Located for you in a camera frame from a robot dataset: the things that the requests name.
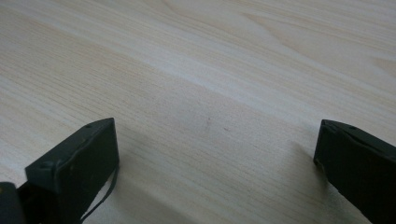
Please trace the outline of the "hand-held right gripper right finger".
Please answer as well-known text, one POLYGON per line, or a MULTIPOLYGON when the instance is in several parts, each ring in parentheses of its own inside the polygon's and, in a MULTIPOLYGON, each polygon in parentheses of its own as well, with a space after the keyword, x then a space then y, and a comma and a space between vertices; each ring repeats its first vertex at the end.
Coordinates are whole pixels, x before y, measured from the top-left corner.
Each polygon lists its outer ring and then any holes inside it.
POLYGON ((324 119, 314 164, 373 224, 396 224, 396 147, 355 126, 324 119))

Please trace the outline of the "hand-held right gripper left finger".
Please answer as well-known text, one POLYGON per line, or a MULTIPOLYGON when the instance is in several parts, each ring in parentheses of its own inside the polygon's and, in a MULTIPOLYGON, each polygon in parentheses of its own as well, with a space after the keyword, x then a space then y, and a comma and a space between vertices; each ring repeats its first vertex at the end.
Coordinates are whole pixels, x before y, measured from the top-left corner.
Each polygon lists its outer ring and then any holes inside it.
POLYGON ((20 195, 27 223, 82 224, 107 180, 117 180, 119 165, 115 120, 83 126, 25 168, 20 195))

